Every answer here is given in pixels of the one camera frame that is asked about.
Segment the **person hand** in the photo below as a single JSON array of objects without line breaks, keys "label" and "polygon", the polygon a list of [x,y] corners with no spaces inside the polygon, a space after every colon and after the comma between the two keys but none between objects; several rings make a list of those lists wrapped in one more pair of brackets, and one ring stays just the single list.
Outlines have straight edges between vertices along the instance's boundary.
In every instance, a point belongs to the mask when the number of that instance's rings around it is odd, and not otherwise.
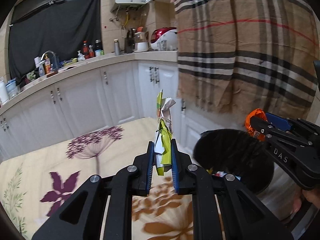
[{"label": "person hand", "polygon": [[315,207],[320,209],[320,189],[316,188],[311,191],[302,191],[304,197],[308,202],[312,203]]}]

